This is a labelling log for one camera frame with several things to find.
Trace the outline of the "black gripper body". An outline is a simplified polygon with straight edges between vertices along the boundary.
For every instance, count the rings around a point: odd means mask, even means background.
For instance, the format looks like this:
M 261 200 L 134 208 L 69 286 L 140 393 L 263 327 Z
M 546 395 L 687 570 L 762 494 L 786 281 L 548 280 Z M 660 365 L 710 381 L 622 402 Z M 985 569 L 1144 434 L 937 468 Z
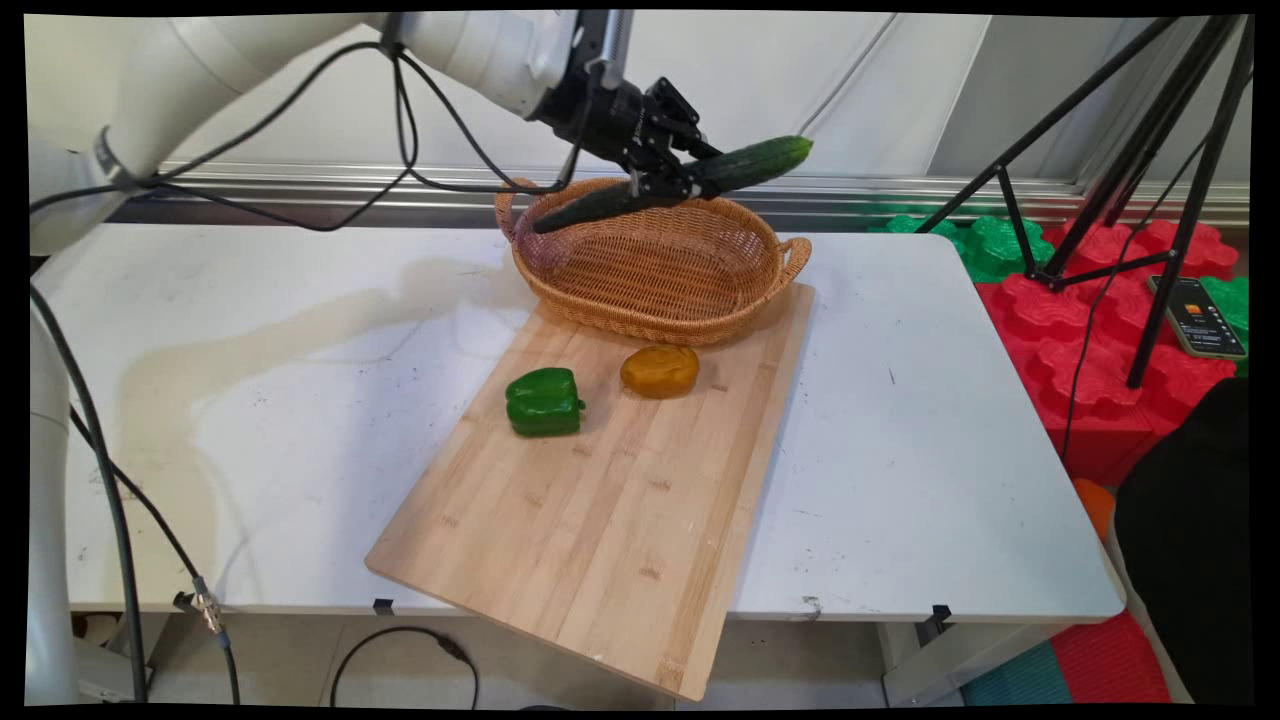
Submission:
M 538 119 L 557 137 L 627 172 L 682 163 L 669 140 L 646 123 L 646 90 L 625 79 L 605 88 L 577 70 L 544 94 Z

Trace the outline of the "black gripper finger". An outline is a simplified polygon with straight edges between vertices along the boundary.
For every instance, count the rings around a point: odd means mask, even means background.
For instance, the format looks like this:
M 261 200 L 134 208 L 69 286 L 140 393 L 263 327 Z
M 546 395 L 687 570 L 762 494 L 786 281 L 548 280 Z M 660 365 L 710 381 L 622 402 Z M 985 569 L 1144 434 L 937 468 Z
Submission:
M 630 167 L 630 193 L 634 199 L 695 199 L 701 193 L 701 173 L 692 165 Z
M 658 78 L 646 91 L 646 123 L 669 140 L 671 149 L 695 160 L 718 158 L 722 151 L 707 141 L 699 122 L 692 104 L 666 77 Z

